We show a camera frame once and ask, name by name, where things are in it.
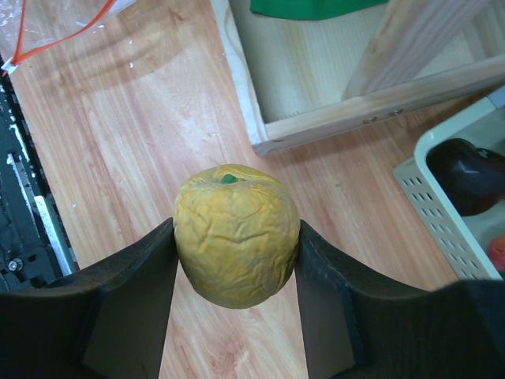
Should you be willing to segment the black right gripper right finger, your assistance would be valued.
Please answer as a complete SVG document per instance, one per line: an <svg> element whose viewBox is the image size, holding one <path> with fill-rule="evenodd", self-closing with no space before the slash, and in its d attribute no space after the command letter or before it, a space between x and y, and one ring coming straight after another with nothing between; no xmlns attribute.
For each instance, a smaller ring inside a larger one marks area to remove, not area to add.
<svg viewBox="0 0 505 379"><path fill-rule="evenodd" d="M301 224L297 299L311 378L501 378L504 283L398 282Z"/></svg>

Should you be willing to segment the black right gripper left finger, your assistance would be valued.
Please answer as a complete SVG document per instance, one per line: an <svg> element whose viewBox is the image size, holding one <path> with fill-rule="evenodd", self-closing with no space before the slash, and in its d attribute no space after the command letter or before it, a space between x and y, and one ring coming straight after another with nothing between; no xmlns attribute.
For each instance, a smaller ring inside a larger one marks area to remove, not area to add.
<svg viewBox="0 0 505 379"><path fill-rule="evenodd" d="M177 266L165 220L79 272L2 293L2 377L158 377Z"/></svg>

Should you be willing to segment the yellow fake lemon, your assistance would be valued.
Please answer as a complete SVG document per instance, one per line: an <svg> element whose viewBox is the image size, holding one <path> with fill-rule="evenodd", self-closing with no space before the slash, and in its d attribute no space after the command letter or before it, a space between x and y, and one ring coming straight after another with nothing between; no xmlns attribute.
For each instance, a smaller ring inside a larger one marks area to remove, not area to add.
<svg viewBox="0 0 505 379"><path fill-rule="evenodd" d="M174 236L195 292L227 309L257 306L289 280L301 220L287 187L241 164L201 171L180 187Z"/></svg>

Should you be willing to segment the orange fake peach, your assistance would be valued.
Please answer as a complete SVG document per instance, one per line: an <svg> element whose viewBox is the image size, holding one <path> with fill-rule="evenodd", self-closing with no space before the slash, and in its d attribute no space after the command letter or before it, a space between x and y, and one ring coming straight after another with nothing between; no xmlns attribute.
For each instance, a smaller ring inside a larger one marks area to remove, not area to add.
<svg viewBox="0 0 505 379"><path fill-rule="evenodd" d="M490 241L487 248L489 260L493 263L495 269L499 272L504 271L505 267L505 237L499 235Z"/></svg>

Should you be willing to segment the dark purple fake eggplant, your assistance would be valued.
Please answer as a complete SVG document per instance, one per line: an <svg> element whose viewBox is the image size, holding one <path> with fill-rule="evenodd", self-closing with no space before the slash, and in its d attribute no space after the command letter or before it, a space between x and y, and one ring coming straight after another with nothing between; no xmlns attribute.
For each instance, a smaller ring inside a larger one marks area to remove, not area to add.
<svg viewBox="0 0 505 379"><path fill-rule="evenodd" d="M462 138L432 148L428 169L460 216L476 216L504 199L504 156Z"/></svg>

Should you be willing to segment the clear zip top bag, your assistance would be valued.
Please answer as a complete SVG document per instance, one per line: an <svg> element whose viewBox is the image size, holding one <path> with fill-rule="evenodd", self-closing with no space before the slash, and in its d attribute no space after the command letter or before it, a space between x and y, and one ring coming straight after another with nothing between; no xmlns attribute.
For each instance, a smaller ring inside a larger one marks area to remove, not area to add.
<svg viewBox="0 0 505 379"><path fill-rule="evenodd" d="M68 39L102 26L133 1L24 0L1 2L1 75Z"/></svg>

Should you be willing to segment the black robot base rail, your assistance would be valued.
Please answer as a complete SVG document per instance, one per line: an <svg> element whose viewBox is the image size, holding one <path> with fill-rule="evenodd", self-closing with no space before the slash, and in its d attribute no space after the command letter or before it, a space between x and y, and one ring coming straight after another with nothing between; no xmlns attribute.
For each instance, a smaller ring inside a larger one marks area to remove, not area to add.
<svg viewBox="0 0 505 379"><path fill-rule="evenodd" d="M78 270L17 95L1 75L1 291Z"/></svg>

